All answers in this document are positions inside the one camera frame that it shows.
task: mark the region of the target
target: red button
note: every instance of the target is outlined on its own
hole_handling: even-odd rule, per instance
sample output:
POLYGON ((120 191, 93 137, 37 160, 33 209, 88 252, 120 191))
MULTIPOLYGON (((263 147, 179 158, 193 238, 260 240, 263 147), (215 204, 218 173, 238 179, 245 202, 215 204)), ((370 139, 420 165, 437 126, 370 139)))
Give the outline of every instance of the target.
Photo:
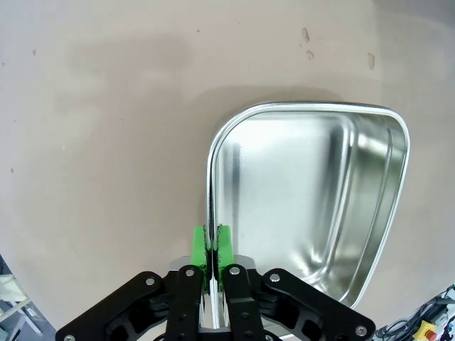
POLYGON ((429 330, 425 333, 425 337, 428 341, 435 341, 437 336, 438 335, 432 330, 429 330))

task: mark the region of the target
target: white table surface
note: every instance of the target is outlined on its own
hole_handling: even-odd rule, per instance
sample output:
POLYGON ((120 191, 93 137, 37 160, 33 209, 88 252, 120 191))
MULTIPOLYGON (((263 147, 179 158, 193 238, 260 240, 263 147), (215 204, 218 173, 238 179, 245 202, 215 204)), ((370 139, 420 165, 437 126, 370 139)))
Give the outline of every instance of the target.
POLYGON ((0 253, 58 329, 189 254, 210 142, 240 109, 380 104, 411 155, 356 309, 407 315, 455 280, 454 37, 450 0, 0 1, 0 253))

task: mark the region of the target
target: stainless steel container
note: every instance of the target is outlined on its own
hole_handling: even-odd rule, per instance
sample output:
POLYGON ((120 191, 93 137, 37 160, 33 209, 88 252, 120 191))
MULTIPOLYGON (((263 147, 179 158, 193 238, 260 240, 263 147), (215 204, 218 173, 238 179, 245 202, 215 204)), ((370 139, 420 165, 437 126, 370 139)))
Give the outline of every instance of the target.
MULTIPOLYGON (((282 267, 353 307, 387 238, 409 148, 405 123, 386 108, 250 107, 210 148, 209 229, 230 225, 234 252, 260 273, 282 267)), ((212 305, 217 327, 218 300, 212 305)))

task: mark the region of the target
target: screw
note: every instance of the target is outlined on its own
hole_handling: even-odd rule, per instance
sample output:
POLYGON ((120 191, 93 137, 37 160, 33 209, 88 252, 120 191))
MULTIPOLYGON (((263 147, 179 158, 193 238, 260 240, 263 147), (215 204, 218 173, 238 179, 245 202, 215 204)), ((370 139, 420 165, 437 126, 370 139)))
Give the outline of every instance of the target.
POLYGON ((277 281, 279 281, 279 275, 278 275, 278 274, 272 274, 272 275, 270 275, 270 281, 272 281, 272 282, 277 282, 277 281))
POLYGON ((356 329, 355 329, 355 333, 358 335, 358 336, 365 336, 367 335, 367 328, 362 326, 362 325, 359 325, 356 329))
POLYGON ((234 276, 238 275, 240 273, 240 269, 237 268, 236 266, 234 266, 234 267, 230 268, 229 273, 234 276))

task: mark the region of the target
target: stain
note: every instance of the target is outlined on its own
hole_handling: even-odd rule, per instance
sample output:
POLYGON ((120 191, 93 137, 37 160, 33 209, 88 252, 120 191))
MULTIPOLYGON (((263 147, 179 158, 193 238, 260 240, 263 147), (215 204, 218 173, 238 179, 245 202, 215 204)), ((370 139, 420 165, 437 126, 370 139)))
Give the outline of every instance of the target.
POLYGON ((368 53, 368 67, 370 68, 370 70, 374 69, 375 68, 375 55, 373 55, 372 53, 368 53))
POLYGON ((305 54, 308 60, 312 60, 314 58, 314 53, 312 53, 310 50, 306 50, 305 54))
POLYGON ((304 37, 305 43, 308 43, 310 41, 310 36, 308 35, 308 30, 306 29, 306 27, 302 28, 301 34, 304 37))

